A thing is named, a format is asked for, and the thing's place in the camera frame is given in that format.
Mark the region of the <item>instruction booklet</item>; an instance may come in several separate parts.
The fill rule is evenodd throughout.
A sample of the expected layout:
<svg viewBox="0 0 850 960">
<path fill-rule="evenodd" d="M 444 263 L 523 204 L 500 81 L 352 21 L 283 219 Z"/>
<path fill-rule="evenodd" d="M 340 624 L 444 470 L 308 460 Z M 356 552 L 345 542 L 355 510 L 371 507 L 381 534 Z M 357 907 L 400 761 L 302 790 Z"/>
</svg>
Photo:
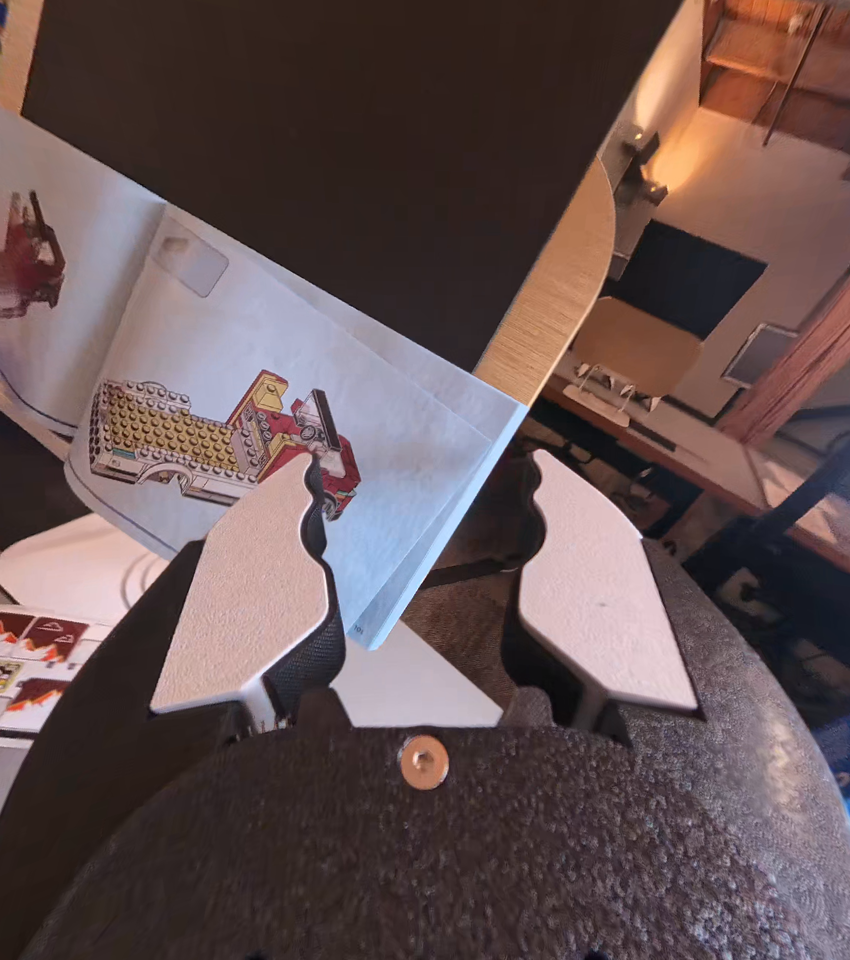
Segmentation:
<svg viewBox="0 0 850 960">
<path fill-rule="evenodd" d="M 527 414 L 0 107 L 0 387 L 167 559 L 302 453 L 346 633 L 380 646 Z"/>
</svg>

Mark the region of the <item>sticker sheet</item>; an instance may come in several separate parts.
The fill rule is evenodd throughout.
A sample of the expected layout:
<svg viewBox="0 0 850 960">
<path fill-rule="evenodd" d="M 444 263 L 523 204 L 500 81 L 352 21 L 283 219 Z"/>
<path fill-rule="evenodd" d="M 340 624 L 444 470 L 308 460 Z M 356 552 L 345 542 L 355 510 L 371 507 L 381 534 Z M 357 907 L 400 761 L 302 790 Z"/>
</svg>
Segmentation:
<svg viewBox="0 0 850 960">
<path fill-rule="evenodd" d="M 0 737 L 34 738 L 111 626 L 0 605 Z"/>
</svg>

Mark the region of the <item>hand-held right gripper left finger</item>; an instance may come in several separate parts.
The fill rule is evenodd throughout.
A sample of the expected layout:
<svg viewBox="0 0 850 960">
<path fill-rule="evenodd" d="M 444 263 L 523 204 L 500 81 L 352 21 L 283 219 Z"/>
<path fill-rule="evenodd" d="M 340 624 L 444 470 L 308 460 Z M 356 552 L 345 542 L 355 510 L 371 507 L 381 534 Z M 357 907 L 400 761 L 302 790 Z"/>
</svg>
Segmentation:
<svg viewBox="0 0 850 960">
<path fill-rule="evenodd" d="M 236 706 L 251 724 L 295 724 L 346 654 L 316 458 L 296 454 L 215 522 L 149 704 L 166 717 Z"/>
</svg>

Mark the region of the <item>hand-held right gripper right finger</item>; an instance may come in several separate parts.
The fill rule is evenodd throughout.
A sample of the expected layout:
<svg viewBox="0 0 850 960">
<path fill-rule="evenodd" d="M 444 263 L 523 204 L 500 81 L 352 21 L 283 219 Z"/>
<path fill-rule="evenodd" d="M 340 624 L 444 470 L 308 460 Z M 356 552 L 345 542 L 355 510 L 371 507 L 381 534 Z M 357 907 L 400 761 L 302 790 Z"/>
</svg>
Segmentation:
<svg viewBox="0 0 850 960">
<path fill-rule="evenodd" d="M 698 698 L 631 521 L 546 450 L 529 457 L 530 554 L 509 597 L 503 665 L 554 721 L 594 730 L 611 705 L 695 716 Z"/>
</svg>

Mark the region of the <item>wooden table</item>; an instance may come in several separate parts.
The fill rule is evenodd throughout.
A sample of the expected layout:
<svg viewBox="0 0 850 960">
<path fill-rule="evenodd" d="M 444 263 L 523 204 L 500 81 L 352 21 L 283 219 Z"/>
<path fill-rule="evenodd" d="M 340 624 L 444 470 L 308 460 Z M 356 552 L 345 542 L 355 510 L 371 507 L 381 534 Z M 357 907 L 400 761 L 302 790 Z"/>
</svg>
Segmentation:
<svg viewBox="0 0 850 960">
<path fill-rule="evenodd" d="M 849 458 L 836 457 L 803 479 L 668 402 L 626 416 L 560 377 L 551 378 L 531 411 L 539 418 L 558 416 L 569 433 L 588 427 L 690 485 L 684 501 L 673 502 L 676 518 L 664 522 L 659 538 L 673 537 L 691 517 L 703 517 L 704 504 L 720 503 L 736 517 L 759 519 L 760 533 L 782 531 L 850 574 L 850 502 L 838 493 L 850 474 Z"/>
</svg>

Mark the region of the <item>dark brown board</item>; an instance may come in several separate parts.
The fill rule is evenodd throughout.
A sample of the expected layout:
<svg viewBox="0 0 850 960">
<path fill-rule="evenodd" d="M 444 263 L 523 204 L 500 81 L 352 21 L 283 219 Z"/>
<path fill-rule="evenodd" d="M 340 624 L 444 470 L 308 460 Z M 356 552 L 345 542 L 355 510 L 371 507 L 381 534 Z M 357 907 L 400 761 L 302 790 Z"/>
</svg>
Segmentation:
<svg viewBox="0 0 850 960">
<path fill-rule="evenodd" d="M 680 2 L 44 2 L 23 115 L 472 371 Z"/>
</svg>

